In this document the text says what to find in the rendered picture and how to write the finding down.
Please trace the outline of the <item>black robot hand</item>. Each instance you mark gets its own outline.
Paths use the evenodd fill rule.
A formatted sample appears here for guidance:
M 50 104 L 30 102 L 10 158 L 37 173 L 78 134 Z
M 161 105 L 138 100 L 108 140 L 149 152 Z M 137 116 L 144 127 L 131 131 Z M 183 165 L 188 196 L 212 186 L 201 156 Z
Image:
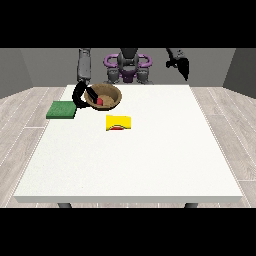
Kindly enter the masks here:
M 72 94 L 72 100 L 77 108 L 86 108 L 89 107 L 89 104 L 81 99 L 81 96 L 84 92 L 87 92 L 87 94 L 92 98 L 93 102 L 97 104 L 97 99 L 100 98 L 98 94 L 91 88 L 88 87 L 83 81 L 80 81 Z
M 187 58 L 180 58 L 178 60 L 172 59 L 166 62 L 166 67 L 177 68 L 180 74 L 185 80 L 188 80 L 189 76 L 189 60 Z

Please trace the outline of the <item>brown wooden bowl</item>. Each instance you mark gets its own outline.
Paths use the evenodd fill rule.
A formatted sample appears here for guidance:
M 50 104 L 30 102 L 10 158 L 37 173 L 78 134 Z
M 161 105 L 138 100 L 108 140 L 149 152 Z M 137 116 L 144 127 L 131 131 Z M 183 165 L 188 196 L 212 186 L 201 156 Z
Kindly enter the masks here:
M 115 108 L 122 99 L 121 91 L 112 84 L 93 84 L 93 90 L 103 100 L 103 105 L 95 104 L 91 96 L 84 92 L 86 102 L 95 110 L 109 111 Z

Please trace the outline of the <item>green square pad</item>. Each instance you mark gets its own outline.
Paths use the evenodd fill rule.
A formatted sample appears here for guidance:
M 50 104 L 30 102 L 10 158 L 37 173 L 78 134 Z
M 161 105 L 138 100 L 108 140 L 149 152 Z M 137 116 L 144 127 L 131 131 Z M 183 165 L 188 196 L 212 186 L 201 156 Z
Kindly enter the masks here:
M 73 101 L 54 101 L 47 114 L 47 119 L 73 119 L 77 107 Z

